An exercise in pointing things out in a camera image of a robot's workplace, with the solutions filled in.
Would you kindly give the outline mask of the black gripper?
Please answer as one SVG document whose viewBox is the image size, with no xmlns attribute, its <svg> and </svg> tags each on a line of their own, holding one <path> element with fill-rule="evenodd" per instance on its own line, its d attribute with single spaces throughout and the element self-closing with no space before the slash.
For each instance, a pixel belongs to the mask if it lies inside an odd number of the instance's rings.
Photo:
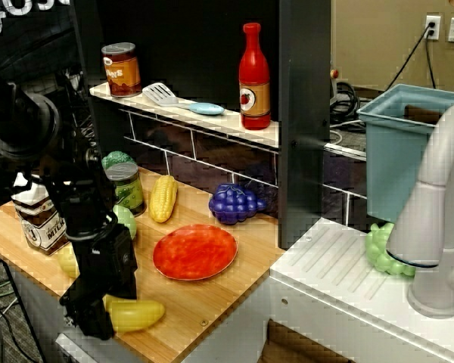
<svg viewBox="0 0 454 363">
<path fill-rule="evenodd" d="M 101 224 L 88 217 L 66 217 L 66 236 L 73 247 L 79 277 L 60 299 L 66 319 L 84 335 L 100 340 L 114 336 L 110 315 L 98 299 L 104 295 L 137 299 L 138 268 L 130 230 L 116 216 Z"/>
</svg>

